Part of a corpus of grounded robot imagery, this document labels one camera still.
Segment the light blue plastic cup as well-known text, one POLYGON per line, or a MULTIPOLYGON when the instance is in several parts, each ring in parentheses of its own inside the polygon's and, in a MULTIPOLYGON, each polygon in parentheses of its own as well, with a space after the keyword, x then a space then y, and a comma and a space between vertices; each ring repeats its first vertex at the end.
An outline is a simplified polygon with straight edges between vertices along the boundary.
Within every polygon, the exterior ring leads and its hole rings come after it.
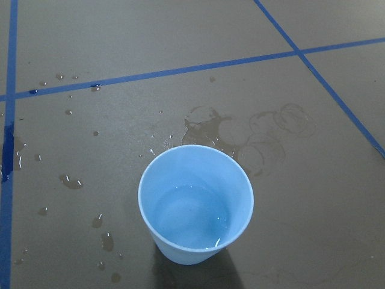
POLYGON ((246 230, 254 193, 233 158, 189 144, 159 154, 146 167, 138 186, 138 206, 161 253, 174 263, 195 265, 246 230))

